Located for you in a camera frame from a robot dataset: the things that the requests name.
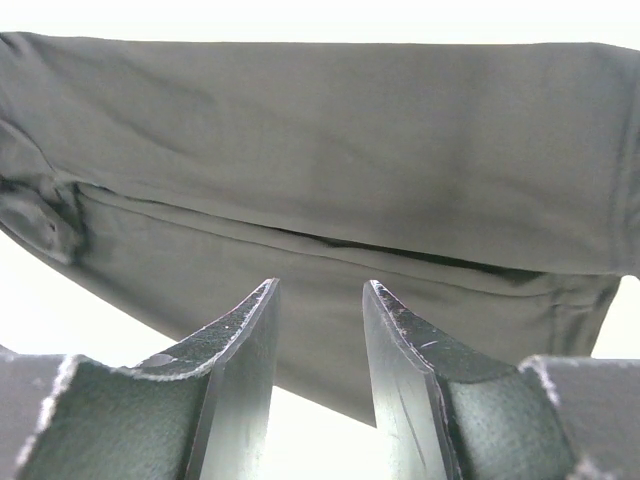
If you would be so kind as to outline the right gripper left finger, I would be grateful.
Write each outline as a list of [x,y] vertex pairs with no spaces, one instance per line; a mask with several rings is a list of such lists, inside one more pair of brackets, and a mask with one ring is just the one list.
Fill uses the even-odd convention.
[[274,382],[279,283],[132,367],[1,353],[5,479],[254,479]]

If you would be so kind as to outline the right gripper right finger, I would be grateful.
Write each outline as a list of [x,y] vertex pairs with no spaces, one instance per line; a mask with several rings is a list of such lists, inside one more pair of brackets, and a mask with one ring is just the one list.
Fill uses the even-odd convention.
[[465,345],[378,281],[363,288],[378,430],[395,479],[635,479],[639,363]]

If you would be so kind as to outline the black printed t-shirt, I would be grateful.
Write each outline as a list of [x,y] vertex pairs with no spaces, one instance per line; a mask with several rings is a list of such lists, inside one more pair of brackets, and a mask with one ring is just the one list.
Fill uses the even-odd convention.
[[589,355],[639,272],[639,54],[1,37],[1,227],[181,338],[280,281],[277,384],[374,420],[362,290]]

